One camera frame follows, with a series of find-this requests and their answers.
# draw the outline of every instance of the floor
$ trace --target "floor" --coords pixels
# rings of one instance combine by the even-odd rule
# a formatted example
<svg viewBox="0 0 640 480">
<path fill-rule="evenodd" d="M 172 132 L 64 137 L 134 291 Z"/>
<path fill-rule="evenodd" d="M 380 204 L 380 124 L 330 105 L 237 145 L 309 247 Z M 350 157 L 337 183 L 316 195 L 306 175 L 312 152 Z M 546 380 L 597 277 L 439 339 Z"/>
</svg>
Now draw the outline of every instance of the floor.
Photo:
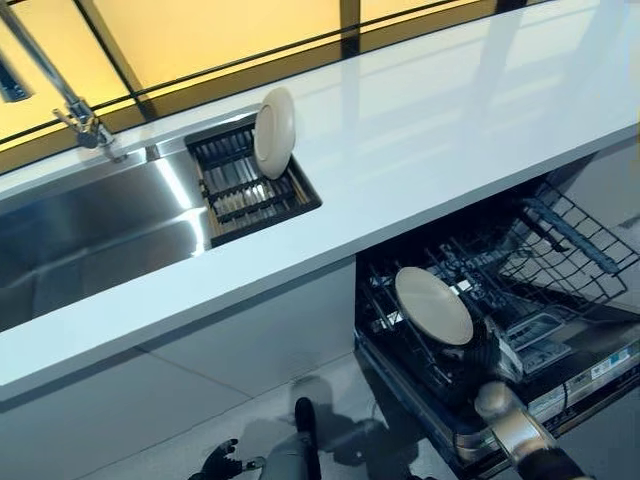
<svg viewBox="0 0 640 480">
<path fill-rule="evenodd" d="M 295 399 L 303 395 L 317 406 L 324 479 L 401 480 L 410 472 L 438 480 L 456 478 L 375 373 L 354 355 L 347 355 L 82 480 L 186 480 L 215 446 L 229 438 L 239 439 L 237 458 L 266 456 L 294 433 L 291 412 Z M 569 432 L 560 443 L 599 480 L 636 478 L 640 390 Z M 236 478 L 258 476 L 258 472 L 246 472 Z M 516 478 L 513 471 L 495 477 Z"/>
</svg>

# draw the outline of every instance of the open dishwasher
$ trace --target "open dishwasher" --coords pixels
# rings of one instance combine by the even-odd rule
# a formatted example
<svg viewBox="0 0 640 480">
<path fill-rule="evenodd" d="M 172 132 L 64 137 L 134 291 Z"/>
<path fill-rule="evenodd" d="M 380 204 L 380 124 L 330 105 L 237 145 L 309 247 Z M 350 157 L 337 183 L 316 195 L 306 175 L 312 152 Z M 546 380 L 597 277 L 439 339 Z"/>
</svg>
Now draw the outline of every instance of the open dishwasher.
<svg viewBox="0 0 640 480">
<path fill-rule="evenodd" d="M 640 315 L 606 304 L 638 253 L 544 178 L 358 256 L 356 343 L 460 478 L 508 465 L 474 409 L 505 382 L 559 436 L 639 384 Z M 436 275 L 474 325 L 462 346 L 423 334 L 395 290 L 403 267 Z"/>
</svg>

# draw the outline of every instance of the sink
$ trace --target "sink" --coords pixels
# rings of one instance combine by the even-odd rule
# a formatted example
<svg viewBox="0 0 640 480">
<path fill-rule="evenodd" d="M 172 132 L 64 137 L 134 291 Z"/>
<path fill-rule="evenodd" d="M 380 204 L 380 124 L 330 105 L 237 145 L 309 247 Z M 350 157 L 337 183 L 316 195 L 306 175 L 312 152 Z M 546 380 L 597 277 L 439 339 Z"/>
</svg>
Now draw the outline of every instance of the sink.
<svg viewBox="0 0 640 480">
<path fill-rule="evenodd" d="M 0 332 L 321 205 L 292 156 L 253 157 L 255 110 L 0 201 Z"/>
<path fill-rule="evenodd" d="M 211 248 L 184 142 L 0 202 L 0 331 Z"/>
</svg>

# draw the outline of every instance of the plate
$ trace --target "plate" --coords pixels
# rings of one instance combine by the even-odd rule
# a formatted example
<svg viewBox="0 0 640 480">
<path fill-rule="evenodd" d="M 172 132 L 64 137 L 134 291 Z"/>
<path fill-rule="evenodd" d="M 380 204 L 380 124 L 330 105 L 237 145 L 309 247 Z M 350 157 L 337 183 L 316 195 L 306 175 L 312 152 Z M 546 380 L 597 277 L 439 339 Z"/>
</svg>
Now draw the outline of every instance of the plate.
<svg viewBox="0 0 640 480">
<path fill-rule="evenodd" d="M 283 87 L 271 90 L 264 98 L 256 117 L 253 152 L 258 168 L 275 180 L 287 168 L 296 131 L 293 98 Z"/>
<path fill-rule="evenodd" d="M 473 337 L 469 310 L 446 283 L 417 267 L 400 269 L 396 294 L 404 313 L 422 332 L 449 345 L 465 345 Z"/>
</svg>

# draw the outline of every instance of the dishwasher upper rack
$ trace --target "dishwasher upper rack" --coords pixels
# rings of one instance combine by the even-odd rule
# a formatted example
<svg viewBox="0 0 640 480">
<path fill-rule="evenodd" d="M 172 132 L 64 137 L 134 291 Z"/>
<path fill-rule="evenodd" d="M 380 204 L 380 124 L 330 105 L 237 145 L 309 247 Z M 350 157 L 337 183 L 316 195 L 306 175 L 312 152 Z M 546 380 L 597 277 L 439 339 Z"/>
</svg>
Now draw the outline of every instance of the dishwasher upper rack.
<svg viewBox="0 0 640 480">
<path fill-rule="evenodd" d="M 564 321 L 584 316 L 627 290 L 620 273 L 638 262 L 638 253 L 548 182 L 533 195 L 489 205 L 481 212 L 495 207 L 495 218 L 451 236 L 437 235 L 437 223 L 421 227 L 425 240 L 413 255 L 376 250 L 364 291 L 381 328 L 403 320 L 393 283 L 405 266 L 429 270 L 460 296 L 475 322 L 490 317 L 504 330 L 549 307 L 558 307 Z M 478 216 L 473 206 L 467 210 L 471 215 L 460 222 Z"/>
</svg>

